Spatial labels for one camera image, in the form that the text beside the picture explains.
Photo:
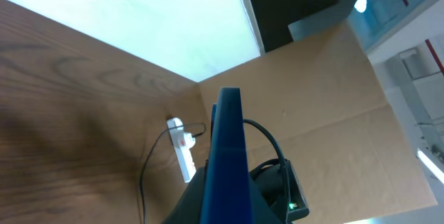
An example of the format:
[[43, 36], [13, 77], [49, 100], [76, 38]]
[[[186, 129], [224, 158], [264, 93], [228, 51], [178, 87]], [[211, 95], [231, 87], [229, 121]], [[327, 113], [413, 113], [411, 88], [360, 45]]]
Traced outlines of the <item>blue Galaxy smartphone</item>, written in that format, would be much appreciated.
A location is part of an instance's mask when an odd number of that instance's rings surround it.
[[200, 224], [252, 222], [240, 89], [223, 87], [212, 110]]

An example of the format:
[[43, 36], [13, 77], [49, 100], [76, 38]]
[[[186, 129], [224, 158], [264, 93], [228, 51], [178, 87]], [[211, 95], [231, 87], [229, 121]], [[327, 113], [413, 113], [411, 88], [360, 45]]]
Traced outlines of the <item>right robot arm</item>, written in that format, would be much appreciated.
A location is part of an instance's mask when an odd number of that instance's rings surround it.
[[[290, 200], [287, 222], [292, 223], [309, 215], [307, 201], [289, 160], [285, 161], [289, 173]], [[164, 223], [198, 223], [203, 202], [205, 168], [200, 167], [183, 195], [165, 218]], [[250, 171], [250, 197], [254, 223], [279, 223], [278, 213], [284, 208], [284, 183], [276, 159], [263, 162]]]

